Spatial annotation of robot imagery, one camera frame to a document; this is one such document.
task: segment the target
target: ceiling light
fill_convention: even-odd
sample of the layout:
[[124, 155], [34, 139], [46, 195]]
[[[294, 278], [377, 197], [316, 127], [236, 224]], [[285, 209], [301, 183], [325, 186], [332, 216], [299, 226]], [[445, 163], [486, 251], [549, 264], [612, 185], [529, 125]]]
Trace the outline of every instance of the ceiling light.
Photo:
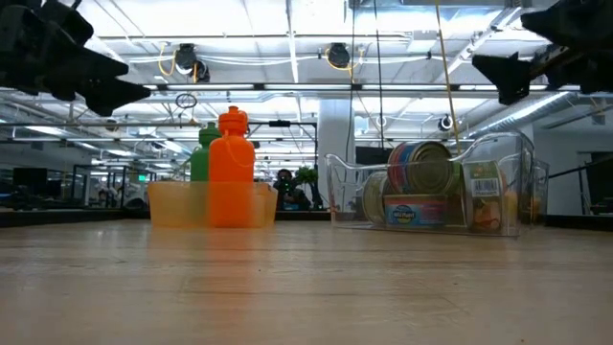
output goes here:
[[13, 141], [18, 142], [44, 142], [44, 143], [53, 143], [60, 142], [59, 138], [11, 138]]
[[49, 134], [49, 135], [66, 135], [66, 132], [61, 130], [61, 129], [57, 129], [54, 127], [49, 127], [49, 126], [27, 126], [26, 127], [29, 130], [33, 130], [33, 131], [37, 131], [40, 133], [45, 133], [45, 134]]
[[82, 148], [86, 148], [86, 149], [90, 149], [90, 150], [98, 150], [98, 148], [96, 148], [93, 145], [89, 145], [87, 143], [77, 143], [77, 145], [79, 145]]
[[349, 91], [352, 86], [349, 84], [266, 84], [265, 90], [334, 90], [334, 91]]
[[288, 157], [313, 157], [315, 153], [256, 153], [256, 157], [279, 157], [279, 156], [288, 156]]
[[121, 155], [122, 157], [129, 157], [135, 155], [133, 152], [122, 149], [108, 149], [107, 152], [115, 155]]
[[183, 153], [184, 149], [179, 144], [173, 143], [172, 141], [165, 141], [161, 143], [163, 147], [168, 150], [175, 151], [177, 153]]
[[156, 142], [156, 141], [160, 141], [160, 138], [121, 138], [119, 139], [120, 141], [123, 142]]
[[496, 85], [460, 85], [460, 91], [496, 91]]
[[115, 141], [113, 138], [66, 138], [66, 141], [70, 142], [112, 142]]
[[169, 84], [168, 89], [170, 91], [253, 90], [253, 84]]
[[377, 84], [364, 84], [362, 90], [365, 91], [445, 91], [447, 85], [426, 85], [426, 84], [383, 84], [379, 87]]
[[166, 80], [166, 78], [162, 77], [162, 76], [153, 76], [153, 78], [155, 80], [159, 80], [159, 81], [163, 81], [164, 83], [169, 83], [168, 80]]

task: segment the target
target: tin can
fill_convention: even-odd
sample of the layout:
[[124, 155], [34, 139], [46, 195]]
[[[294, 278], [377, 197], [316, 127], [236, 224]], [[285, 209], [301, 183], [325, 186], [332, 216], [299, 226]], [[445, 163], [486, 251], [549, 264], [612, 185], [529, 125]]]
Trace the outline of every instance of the tin can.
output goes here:
[[366, 219], [376, 225], [385, 224], [383, 197], [393, 192], [386, 172], [371, 174], [364, 183], [364, 194], [362, 196], [362, 208]]
[[504, 235], [503, 179], [494, 161], [464, 163], [466, 225], [473, 233]]
[[386, 195], [384, 199], [388, 225], [434, 228], [446, 224], [446, 195]]
[[444, 194], [453, 182], [451, 152], [438, 142], [402, 143], [390, 154], [388, 178], [400, 194]]

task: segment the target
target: label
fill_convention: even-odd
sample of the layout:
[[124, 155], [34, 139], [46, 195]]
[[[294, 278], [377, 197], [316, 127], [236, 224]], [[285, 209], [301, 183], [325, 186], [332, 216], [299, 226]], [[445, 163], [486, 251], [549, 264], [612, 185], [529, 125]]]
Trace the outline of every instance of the label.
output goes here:
[[445, 224], [446, 206], [443, 199], [386, 198], [385, 216], [389, 225], [441, 226]]
[[499, 234], [503, 224], [502, 179], [493, 161], [464, 163], [468, 223], [472, 231]]
[[472, 180], [472, 196], [500, 196], [500, 184], [497, 178], [480, 178]]

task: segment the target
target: rope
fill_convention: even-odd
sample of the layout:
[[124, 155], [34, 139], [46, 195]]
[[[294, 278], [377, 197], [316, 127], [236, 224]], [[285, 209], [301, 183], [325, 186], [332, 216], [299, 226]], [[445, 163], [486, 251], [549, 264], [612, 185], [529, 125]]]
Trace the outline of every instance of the rope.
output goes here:
[[458, 135], [458, 124], [456, 123], [456, 111], [453, 108], [453, 96], [451, 95], [451, 81], [449, 79], [449, 68], [447, 67], [447, 56], [444, 51], [443, 27], [441, 26], [441, 0], [434, 0], [437, 8], [437, 21], [439, 22], [439, 36], [441, 37], [441, 53], [443, 54], [444, 78], [447, 86], [447, 97], [449, 99], [449, 110], [451, 112], [451, 120], [453, 121], [453, 134], [456, 137], [456, 150], [458, 155], [462, 154], [460, 148], [460, 137]]

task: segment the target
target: fluorescent light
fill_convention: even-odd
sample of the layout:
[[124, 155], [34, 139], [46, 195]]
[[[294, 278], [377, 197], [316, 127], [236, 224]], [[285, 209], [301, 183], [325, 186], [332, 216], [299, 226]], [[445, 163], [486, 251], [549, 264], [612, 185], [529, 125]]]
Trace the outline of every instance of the fluorescent light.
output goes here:
[[256, 138], [254, 138], [253, 136], [251, 136], [247, 140], [249, 140], [249, 141], [258, 141], [258, 142], [259, 141], [264, 141], [264, 142], [267, 142], [267, 141], [270, 141], [270, 142], [273, 142], [273, 141], [310, 142], [310, 141], [312, 141], [309, 138], [295, 138], [295, 139], [292, 139], [291, 137], [289, 137], [289, 138], [278, 138], [278, 137], [256, 137]]
[[168, 80], [166, 80], [166, 78], [162, 77], [162, 76], [153, 76], [154, 79], [159, 80], [159, 81], [163, 81], [164, 83], [169, 83]]
[[[549, 85], [530, 85], [531, 91], [545, 91]], [[496, 85], [460, 85], [460, 91], [496, 91]], [[580, 91], [578, 85], [566, 85], [557, 91]]]
[[337, 90], [349, 91], [350, 84], [266, 84], [265, 90]]
[[119, 141], [122, 142], [156, 142], [160, 141], [160, 138], [121, 138]]
[[122, 149], [108, 149], [107, 152], [111, 154], [115, 154], [115, 155], [121, 155], [123, 157], [129, 157], [129, 156], [134, 155], [133, 152], [122, 150]]
[[366, 90], [366, 91], [378, 91], [379, 89], [383, 90], [383, 91], [393, 91], [393, 90], [401, 90], [401, 91], [445, 91], [447, 89], [447, 85], [427, 85], [427, 84], [407, 84], [407, 85], [403, 85], [403, 84], [384, 84], [381, 85], [381, 87], [379, 88], [379, 85], [377, 84], [365, 84], [362, 85], [362, 90]]
[[256, 153], [256, 157], [279, 157], [279, 156], [287, 156], [287, 157], [313, 157], [315, 153]]
[[70, 142], [90, 142], [90, 143], [94, 143], [94, 142], [112, 142], [115, 141], [115, 139], [113, 138], [66, 138], [66, 141], [70, 141]]
[[33, 131], [37, 131], [37, 132], [45, 133], [49, 135], [66, 135], [65, 131], [54, 128], [54, 127], [49, 127], [49, 126], [27, 126], [26, 128], [29, 130], [33, 130]]
[[183, 152], [183, 147], [180, 146], [177, 143], [173, 143], [172, 141], [168, 141], [167, 140], [165, 142], [162, 142], [161, 144], [162, 144], [162, 146], [164, 146], [168, 150], [172, 150], [172, 151], [175, 151], [177, 153], [182, 153]]
[[581, 86], [579, 85], [565, 85], [558, 89], [559, 91], [581, 91]]
[[460, 85], [460, 91], [496, 91], [496, 85]]
[[253, 84], [169, 84], [170, 91], [253, 90]]
[[98, 148], [96, 148], [95, 146], [89, 145], [89, 144], [86, 144], [86, 143], [77, 143], [77, 145], [79, 145], [82, 148], [86, 148], [86, 149], [90, 149], [90, 150], [98, 150]]
[[59, 142], [61, 139], [59, 138], [12, 138], [13, 141], [18, 142], [45, 142], [45, 143], [54, 143]]

